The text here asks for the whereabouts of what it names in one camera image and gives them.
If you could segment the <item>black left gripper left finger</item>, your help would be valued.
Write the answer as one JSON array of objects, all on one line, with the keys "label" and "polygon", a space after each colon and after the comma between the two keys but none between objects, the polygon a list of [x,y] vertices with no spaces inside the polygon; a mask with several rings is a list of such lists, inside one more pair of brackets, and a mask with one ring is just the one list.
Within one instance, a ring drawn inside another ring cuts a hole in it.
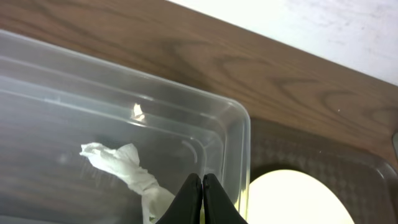
[{"label": "black left gripper left finger", "polygon": [[203,189],[197,174],[190,174],[157,224],[199,224]]}]

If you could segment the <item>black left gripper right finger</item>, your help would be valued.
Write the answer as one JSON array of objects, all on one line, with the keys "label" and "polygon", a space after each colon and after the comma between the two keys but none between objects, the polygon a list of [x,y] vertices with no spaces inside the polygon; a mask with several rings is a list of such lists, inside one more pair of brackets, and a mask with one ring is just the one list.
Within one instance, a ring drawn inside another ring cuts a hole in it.
[{"label": "black left gripper right finger", "polygon": [[203,178],[203,207],[206,224],[247,224],[214,174]]}]

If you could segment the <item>white tissue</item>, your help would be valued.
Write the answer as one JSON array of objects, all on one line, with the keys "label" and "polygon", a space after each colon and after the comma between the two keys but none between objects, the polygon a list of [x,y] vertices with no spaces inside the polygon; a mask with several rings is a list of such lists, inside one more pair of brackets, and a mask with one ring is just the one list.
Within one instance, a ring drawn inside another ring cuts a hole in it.
[{"label": "white tissue", "polygon": [[133,144],[110,149],[101,143],[81,145],[80,155],[91,165],[122,180],[129,190],[141,196],[143,224],[156,223],[175,198],[157,179],[140,165],[137,148]]}]

